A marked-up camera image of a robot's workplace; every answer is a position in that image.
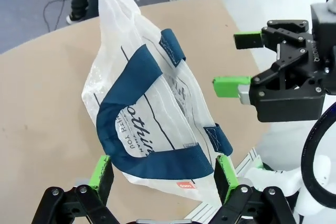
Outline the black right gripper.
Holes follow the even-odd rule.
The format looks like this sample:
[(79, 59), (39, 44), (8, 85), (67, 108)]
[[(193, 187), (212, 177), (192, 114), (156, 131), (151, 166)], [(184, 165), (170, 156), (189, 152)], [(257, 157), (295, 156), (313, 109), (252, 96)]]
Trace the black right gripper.
[(275, 89), (294, 89), (304, 83), (335, 92), (335, 8), (329, 3), (311, 5), (312, 29), (307, 20), (269, 20), (260, 31), (234, 34), (237, 49), (279, 46), (272, 65)]

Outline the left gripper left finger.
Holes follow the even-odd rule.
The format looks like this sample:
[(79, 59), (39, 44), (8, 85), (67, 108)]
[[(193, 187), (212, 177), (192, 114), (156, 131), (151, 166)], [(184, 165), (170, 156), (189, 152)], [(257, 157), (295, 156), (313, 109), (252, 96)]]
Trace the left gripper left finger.
[(85, 217), (89, 223), (118, 223), (107, 208), (107, 200), (114, 180), (111, 158), (100, 157), (89, 184), (64, 191), (60, 187), (45, 190), (32, 223), (73, 223)]

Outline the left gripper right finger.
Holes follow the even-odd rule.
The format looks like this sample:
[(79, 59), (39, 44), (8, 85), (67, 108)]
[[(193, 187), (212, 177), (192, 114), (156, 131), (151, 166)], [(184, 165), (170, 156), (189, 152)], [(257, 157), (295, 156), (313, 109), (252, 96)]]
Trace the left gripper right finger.
[(222, 206), (209, 221), (211, 224), (294, 223), (292, 210), (282, 190), (271, 186), (258, 191), (239, 184), (227, 156), (217, 157), (214, 179)]

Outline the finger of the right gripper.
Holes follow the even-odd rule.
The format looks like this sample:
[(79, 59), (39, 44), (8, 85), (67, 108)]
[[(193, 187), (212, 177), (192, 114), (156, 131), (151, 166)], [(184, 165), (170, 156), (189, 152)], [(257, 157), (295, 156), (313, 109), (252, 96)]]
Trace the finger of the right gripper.
[(240, 103), (255, 103), (266, 95), (266, 83), (285, 72), (285, 64), (274, 63), (270, 69), (256, 76), (224, 76), (213, 79), (213, 88), (219, 98), (239, 98)]

